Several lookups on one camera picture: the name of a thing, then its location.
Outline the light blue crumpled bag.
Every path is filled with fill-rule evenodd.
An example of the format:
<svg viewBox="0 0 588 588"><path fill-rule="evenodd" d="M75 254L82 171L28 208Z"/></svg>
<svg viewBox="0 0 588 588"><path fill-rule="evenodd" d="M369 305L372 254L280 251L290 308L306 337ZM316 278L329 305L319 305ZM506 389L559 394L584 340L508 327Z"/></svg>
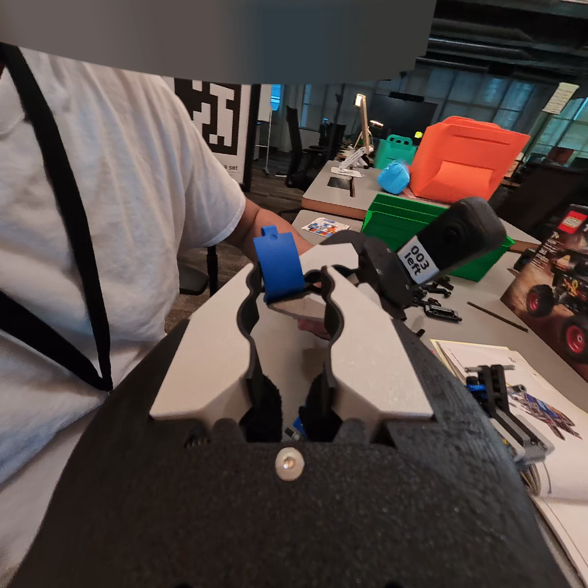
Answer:
<svg viewBox="0 0 588 588"><path fill-rule="evenodd" d="M410 183L410 170L408 164L400 159L394 160L378 175L379 187L392 195L401 194Z"/></svg>

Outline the lego set box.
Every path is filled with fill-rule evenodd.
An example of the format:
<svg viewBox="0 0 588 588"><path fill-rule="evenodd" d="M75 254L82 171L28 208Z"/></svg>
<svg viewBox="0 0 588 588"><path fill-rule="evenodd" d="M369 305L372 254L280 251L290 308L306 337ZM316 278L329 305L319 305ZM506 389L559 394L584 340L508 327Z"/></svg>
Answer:
<svg viewBox="0 0 588 588"><path fill-rule="evenodd" d="M587 380L587 206L570 205L501 302Z"/></svg>

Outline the long black lego axle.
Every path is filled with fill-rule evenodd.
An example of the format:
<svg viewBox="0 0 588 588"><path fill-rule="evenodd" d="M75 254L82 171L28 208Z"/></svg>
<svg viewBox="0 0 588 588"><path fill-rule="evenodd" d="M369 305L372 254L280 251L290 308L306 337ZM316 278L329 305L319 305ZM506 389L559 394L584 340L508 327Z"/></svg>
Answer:
<svg viewBox="0 0 588 588"><path fill-rule="evenodd" d="M509 326L512 326L512 327L514 327L514 328L516 328L516 329L518 329L518 330L520 330L522 332L525 332L525 333L528 333L529 332L529 329L527 327L524 327L522 325L519 325L518 323L516 323L516 322L514 322L512 320L509 320L509 319L503 317L502 315L500 315L498 313L495 313L493 311L490 311L489 309L486 309L483 306L480 306L478 304L475 304L475 303L473 303L471 301L467 301L467 305L470 306L470 307L472 307L472 308L474 308L474 309L476 309L476 310L478 310L478 311L481 311L481 312L485 313L488 316L491 316L492 318L495 318L497 320L500 320L501 322L503 322L503 323L505 323L505 324L507 324Z"/></svg>

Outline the person's left hand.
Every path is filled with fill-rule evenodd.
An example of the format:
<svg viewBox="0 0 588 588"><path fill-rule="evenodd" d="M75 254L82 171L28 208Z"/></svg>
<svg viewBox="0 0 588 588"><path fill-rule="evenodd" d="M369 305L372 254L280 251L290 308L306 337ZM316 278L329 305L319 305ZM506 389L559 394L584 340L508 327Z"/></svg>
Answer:
<svg viewBox="0 0 588 588"><path fill-rule="evenodd" d="M308 332L320 339L329 341L331 339L325 325L321 321L310 319L298 319L298 329L302 332Z"/></svg>

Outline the blue lego panel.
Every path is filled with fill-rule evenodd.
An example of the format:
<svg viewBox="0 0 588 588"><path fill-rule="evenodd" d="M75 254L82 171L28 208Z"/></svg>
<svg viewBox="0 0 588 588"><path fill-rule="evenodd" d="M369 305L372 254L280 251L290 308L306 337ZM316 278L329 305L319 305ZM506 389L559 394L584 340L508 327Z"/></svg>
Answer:
<svg viewBox="0 0 588 588"><path fill-rule="evenodd" d="M291 233L279 233L275 225L264 226L261 236L254 238L254 248L265 285L265 303L304 292L305 278Z"/></svg>

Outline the pile of loose lego pieces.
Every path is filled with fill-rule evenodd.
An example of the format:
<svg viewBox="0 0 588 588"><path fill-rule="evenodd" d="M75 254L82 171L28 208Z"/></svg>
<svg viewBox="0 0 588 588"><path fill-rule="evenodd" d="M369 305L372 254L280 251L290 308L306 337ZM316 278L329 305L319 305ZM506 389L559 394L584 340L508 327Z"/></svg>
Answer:
<svg viewBox="0 0 588 588"><path fill-rule="evenodd" d="M414 286L412 292L412 305L420 307L424 314L432 319L443 320L451 323L461 323L462 317L451 308L442 305L440 299L447 300L452 296L454 286L449 276L443 276L430 283Z"/></svg>

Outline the colourful leaflet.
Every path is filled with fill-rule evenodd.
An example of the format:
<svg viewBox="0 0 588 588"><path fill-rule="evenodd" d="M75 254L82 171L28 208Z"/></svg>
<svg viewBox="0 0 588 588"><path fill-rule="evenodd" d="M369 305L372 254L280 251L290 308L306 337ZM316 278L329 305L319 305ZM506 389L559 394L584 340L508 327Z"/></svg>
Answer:
<svg viewBox="0 0 588 588"><path fill-rule="evenodd" d="M352 227L348 224L342 224L333 219L327 217L319 217L309 224L302 227L302 230L320 235L323 237L329 237L338 232L350 230Z"/></svg>

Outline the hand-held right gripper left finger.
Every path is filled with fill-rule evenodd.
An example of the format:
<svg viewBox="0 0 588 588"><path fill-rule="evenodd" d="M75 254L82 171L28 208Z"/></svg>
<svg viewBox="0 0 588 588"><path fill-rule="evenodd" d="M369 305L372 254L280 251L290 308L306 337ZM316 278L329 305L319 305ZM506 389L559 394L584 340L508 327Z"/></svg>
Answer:
<svg viewBox="0 0 588 588"><path fill-rule="evenodd" d="M261 289L261 268L250 263L190 316L152 419L192 419L207 430L232 419L249 442L282 440L281 396L264 376L251 336Z"/></svg>

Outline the teal plastic basket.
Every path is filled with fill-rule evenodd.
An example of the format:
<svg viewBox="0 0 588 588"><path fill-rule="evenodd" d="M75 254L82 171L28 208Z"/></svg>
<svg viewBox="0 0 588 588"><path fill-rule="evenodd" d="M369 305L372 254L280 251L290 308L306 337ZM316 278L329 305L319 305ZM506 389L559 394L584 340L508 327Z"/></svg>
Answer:
<svg viewBox="0 0 588 588"><path fill-rule="evenodd" d="M410 138L389 135L386 139L379 140L373 165L376 169L382 170L393 161L400 160L410 166L416 151L417 146Z"/></svg>

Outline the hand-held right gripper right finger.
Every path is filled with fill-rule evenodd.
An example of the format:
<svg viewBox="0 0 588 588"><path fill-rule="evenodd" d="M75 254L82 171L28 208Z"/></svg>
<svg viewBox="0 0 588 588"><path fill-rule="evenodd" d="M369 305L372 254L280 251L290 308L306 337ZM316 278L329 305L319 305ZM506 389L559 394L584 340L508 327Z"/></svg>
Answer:
<svg viewBox="0 0 588 588"><path fill-rule="evenodd" d="M333 266L320 271L328 355L299 410L307 440L334 440L357 420L368 439L388 421L430 423L434 412L398 326L367 283L352 284Z"/></svg>

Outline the grey black lego subassembly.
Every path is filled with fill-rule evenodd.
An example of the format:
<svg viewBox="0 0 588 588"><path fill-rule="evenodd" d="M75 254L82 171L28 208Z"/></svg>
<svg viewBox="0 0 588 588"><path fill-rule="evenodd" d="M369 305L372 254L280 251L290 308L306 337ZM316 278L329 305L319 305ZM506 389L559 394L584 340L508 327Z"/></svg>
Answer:
<svg viewBox="0 0 588 588"><path fill-rule="evenodd" d="M543 463L554 446L525 421L512 413L506 372L513 364L466 367L466 387L499 434L518 471Z"/></svg>

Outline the orange plastic container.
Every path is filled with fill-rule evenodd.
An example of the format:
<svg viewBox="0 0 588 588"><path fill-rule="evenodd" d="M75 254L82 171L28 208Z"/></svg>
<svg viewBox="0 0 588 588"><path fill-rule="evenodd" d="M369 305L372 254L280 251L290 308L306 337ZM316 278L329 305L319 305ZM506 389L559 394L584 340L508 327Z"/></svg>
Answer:
<svg viewBox="0 0 588 588"><path fill-rule="evenodd" d="M495 123L450 116L426 128L409 188L418 198L444 204L471 196L489 201L529 140Z"/></svg>

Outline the open lego instruction manual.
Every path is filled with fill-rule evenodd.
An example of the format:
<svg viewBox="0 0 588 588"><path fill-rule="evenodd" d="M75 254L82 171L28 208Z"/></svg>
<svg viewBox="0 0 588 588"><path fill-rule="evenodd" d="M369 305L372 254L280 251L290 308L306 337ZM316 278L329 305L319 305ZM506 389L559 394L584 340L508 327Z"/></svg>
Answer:
<svg viewBox="0 0 588 588"><path fill-rule="evenodd" d="M566 399L518 352L503 346L432 339L442 362L466 383L466 367L513 364L509 405L554 446L520 472L541 517L587 587L587 413Z"/></svg>

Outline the green plastic bin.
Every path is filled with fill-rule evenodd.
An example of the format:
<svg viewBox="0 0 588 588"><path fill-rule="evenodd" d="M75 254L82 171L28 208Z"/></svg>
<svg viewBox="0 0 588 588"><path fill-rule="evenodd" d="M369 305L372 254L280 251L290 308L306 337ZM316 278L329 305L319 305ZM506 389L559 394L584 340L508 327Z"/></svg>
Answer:
<svg viewBox="0 0 588 588"><path fill-rule="evenodd" d="M445 210L446 206L437 203L379 193L366 212L361 232L397 250ZM507 236L500 247L454 269L450 275L479 282L514 244L515 240Z"/></svg>

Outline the person's left forearm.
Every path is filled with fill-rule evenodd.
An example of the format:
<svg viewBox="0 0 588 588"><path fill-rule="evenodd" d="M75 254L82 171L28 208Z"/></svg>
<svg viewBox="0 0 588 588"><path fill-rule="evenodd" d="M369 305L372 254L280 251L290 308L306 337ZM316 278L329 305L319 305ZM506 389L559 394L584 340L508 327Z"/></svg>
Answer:
<svg viewBox="0 0 588 588"><path fill-rule="evenodd" d="M226 242L236 247L250 261L258 260L254 239L261 236L261 229L267 226L275 226L279 233L291 233L295 241L298 255L313 248L313 245L285 219L278 214L261 208L250 199L245 199L245 209L235 230L226 238Z"/></svg>

